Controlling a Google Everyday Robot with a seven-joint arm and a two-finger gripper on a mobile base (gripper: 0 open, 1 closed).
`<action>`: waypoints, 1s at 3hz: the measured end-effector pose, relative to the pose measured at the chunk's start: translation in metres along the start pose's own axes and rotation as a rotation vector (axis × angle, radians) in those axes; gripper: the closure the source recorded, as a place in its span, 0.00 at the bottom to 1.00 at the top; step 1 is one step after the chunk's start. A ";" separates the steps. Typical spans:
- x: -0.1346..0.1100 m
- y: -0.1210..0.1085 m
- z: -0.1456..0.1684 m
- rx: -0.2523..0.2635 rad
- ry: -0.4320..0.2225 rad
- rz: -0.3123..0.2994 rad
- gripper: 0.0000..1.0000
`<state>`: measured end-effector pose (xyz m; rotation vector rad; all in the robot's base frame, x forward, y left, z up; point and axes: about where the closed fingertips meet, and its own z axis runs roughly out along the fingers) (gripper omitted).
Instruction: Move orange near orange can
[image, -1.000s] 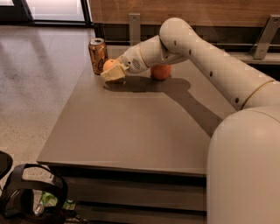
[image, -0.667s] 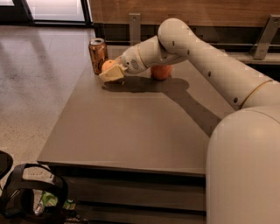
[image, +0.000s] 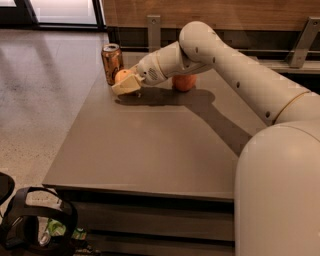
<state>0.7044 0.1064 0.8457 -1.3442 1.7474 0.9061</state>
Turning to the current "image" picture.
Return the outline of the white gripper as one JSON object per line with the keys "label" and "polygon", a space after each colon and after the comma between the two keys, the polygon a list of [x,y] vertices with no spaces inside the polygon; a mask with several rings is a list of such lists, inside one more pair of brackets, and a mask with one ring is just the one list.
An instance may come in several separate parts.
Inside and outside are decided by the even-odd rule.
{"label": "white gripper", "polygon": [[147,85],[153,86],[167,80],[167,77],[160,68],[157,51],[143,57],[138,64],[132,66],[129,70],[134,74],[129,75],[111,87],[115,95],[130,94],[140,90],[142,81]]}

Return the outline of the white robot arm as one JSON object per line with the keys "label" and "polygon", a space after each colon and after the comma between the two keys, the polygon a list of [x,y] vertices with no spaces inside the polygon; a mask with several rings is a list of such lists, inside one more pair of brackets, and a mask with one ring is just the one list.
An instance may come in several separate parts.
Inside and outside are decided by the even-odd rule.
{"label": "white robot arm", "polygon": [[320,95],[229,47],[200,21],[143,57],[112,90],[128,94],[209,69],[267,126],[237,164],[235,255],[320,256]]}

